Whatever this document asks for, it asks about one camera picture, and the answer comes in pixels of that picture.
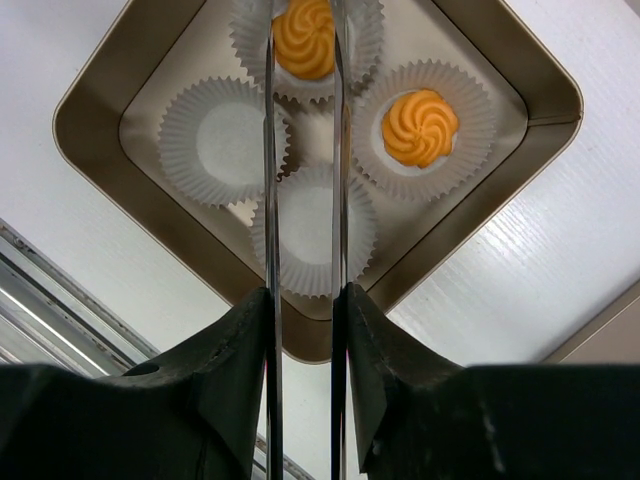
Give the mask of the orange swirl cookie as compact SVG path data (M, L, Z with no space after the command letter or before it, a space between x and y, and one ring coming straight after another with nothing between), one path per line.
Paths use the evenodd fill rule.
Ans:
M384 114L381 134L387 153L405 167L425 169L454 147L459 119L434 90L404 94Z
M320 80L334 72L335 28L328 1L290 1L272 21L276 60L294 77Z

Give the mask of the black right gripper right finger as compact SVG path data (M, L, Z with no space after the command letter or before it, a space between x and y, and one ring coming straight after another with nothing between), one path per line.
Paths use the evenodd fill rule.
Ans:
M460 366L342 296L360 471L371 479L635 479L635 365Z

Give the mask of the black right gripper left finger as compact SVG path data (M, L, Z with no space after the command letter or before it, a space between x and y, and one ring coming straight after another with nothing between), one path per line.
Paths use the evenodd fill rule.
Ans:
M5 479L247 479L265 365L268 293L120 376L1 369Z

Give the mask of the metal food tongs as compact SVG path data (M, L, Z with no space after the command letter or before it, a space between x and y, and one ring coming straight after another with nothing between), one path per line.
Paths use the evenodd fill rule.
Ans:
M349 250L349 185L351 166L352 88L349 59L349 26L346 3L330 3L335 25L334 138L332 171L332 270L331 270L331 414L330 475L347 477L346 386ZM264 241L267 301L266 398L268 479L284 477L282 400L282 314L279 253L279 218L275 145L274 36L267 28L265 66L264 143Z

